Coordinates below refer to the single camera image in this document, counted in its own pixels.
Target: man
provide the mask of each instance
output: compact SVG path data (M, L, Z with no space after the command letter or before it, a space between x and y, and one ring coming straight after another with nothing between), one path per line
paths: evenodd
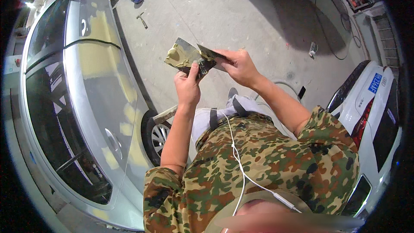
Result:
M340 214L359 171L356 145L342 124L321 107L310 113L261 75L245 50L217 52L227 57L216 61L231 78L256 91L297 137L284 136L251 100L231 90L222 112L246 175L302 213ZM242 193L243 174L226 117L217 112L216 120L214 111L210 120L194 117L200 99L197 72L194 63L188 76L179 72L174 78L179 104L161 166L146 173L145 230L225 232L214 221L232 216L242 194L236 216L296 212L249 180ZM198 154L186 168L192 131Z

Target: gray pants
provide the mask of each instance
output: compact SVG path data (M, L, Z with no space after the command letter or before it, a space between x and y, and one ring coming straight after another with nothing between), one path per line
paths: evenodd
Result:
M237 113L233 107L233 98L236 98L246 111L264 113L256 101L254 101L251 97L234 95L227 101L224 109L217 110L218 120L224 117L224 114L229 116L233 113ZM201 134L208 128L210 128L210 110L202 108L197 109L194 116L193 130L191 131L191 138L193 139L193 142L195 143Z

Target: forearm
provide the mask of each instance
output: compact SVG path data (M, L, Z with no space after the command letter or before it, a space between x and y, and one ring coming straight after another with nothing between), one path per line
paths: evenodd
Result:
M161 153L161 167L183 175L188 159L195 107L178 106L173 125Z
M270 106L280 122L298 136L311 113L279 86L261 76L252 86Z

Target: hand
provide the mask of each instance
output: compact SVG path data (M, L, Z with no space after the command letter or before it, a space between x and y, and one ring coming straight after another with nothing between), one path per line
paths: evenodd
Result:
M200 101L199 81L196 81L198 74L198 64L191 65L190 73L180 71L174 77L177 95L179 96L179 106L185 109L194 109Z
M226 49L215 49L214 51L227 57L227 60L222 58L216 58L215 60L240 85L253 88L263 76L257 71L247 51L238 50L234 52Z

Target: shoe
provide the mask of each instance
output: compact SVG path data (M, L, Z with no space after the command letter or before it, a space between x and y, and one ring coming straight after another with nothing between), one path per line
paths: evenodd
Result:
M232 98L234 95L238 95L238 92L237 92L237 90L234 87L232 87L229 90L229 99Z

